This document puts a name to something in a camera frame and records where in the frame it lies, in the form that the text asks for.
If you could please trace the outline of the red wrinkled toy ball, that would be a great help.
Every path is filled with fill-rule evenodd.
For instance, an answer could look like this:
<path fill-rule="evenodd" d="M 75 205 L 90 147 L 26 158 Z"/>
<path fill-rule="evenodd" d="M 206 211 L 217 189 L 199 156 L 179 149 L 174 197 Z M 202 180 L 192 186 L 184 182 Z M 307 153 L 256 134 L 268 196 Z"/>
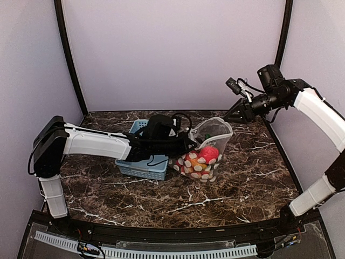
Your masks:
<path fill-rule="evenodd" d="M 214 163 L 219 156 L 219 151 L 214 146 L 205 146 L 199 152 L 199 163 Z"/>

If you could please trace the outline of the orange red toy mango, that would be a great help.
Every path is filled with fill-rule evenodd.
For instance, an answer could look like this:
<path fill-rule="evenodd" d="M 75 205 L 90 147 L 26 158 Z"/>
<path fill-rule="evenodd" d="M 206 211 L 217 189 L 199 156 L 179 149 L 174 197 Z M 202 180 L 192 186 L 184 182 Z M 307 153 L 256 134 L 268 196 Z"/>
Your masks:
<path fill-rule="evenodd" d="M 205 163 L 199 163 L 198 159 L 186 159 L 184 162 L 188 172 L 201 172 L 207 168 Z"/>

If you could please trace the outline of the polka dot zip bag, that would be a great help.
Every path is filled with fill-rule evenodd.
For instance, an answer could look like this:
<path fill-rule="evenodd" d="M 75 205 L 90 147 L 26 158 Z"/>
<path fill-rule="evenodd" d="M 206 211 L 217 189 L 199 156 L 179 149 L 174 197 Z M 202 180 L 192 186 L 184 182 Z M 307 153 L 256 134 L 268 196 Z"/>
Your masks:
<path fill-rule="evenodd" d="M 197 147 L 179 158 L 170 159 L 168 166 L 192 180 L 213 183 L 232 135 L 232 127 L 224 119 L 206 119 L 189 132 L 189 138 Z"/>

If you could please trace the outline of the light blue plastic basket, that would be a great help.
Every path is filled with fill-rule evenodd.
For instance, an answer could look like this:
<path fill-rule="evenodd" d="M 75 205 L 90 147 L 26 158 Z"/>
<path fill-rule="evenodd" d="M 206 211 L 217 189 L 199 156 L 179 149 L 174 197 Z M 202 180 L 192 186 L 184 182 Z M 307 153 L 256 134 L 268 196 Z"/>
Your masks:
<path fill-rule="evenodd" d="M 148 160 L 139 162 L 115 160 L 115 164 L 123 175 L 164 181 L 168 167 L 168 157 L 155 155 L 151 156 Z"/>

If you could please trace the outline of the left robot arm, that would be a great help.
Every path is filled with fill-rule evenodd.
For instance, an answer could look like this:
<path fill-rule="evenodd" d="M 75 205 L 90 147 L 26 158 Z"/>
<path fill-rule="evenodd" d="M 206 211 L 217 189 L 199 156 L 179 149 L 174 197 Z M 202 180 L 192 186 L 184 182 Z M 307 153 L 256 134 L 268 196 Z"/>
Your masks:
<path fill-rule="evenodd" d="M 64 235 L 76 231 L 76 223 L 68 217 L 60 178 L 65 155 L 83 154 L 140 162 L 157 155 L 169 159 L 185 155 L 197 148 L 189 131 L 181 130 L 184 113 L 172 116 L 152 115 L 145 126 L 133 133 L 111 133 L 79 127 L 54 116 L 33 142 L 27 172 L 38 178 L 54 225 Z"/>

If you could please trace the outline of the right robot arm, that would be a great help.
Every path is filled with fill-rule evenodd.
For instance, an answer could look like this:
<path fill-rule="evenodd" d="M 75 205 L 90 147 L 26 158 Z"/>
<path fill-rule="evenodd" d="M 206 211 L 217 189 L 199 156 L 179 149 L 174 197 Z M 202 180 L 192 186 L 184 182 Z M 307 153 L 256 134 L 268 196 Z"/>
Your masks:
<path fill-rule="evenodd" d="M 307 121 L 307 126 L 313 127 L 310 132 L 321 137 L 323 144 L 332 144 L 337 154 L 319 179 L 281 208 L 275 229 L 287 234 L 307 212 L 344 191 L 344 117 L 303 79 L 286 79 L 278 65 L 266 65 L 257 74 L 263 88 L 256 96 L 249 92 L 251 86 L 245 80 L 229 78 L 226 81 L 226 86 L 240 99 L 225 113 L 225 121 L 249 124 L 270 112 L 291 107 Z"/>

